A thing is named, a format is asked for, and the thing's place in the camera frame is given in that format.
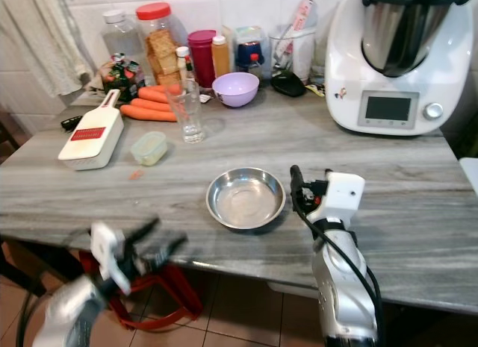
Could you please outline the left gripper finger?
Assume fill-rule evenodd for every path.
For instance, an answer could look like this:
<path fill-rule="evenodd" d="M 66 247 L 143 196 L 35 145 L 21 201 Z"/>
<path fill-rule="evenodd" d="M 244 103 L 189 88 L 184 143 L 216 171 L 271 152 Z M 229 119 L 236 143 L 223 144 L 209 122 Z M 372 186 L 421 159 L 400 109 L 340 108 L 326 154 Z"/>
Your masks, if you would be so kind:
<path fill-rule="evenodd" d="M 167 264 L 187 241 L 188 238 L 182 234 L 164 240 L 161 243 L 160 248 L 157 249 L 156 254 L 153 257 L 153 262 L 156 264 Z"/>
<path fill-rule="evenodd" d="M 151 234 L 157 228 L 157 225 L 161 224 L 160 217 L 154 217 L 153 219 L 149 220 L 148 222 L 142 224 L 136 230 L 130 231 L 130 234 L 126 235 L 125 242 L 126 244 L 136 244 L 137 242 L 143 240 L 148 235 Z"/>

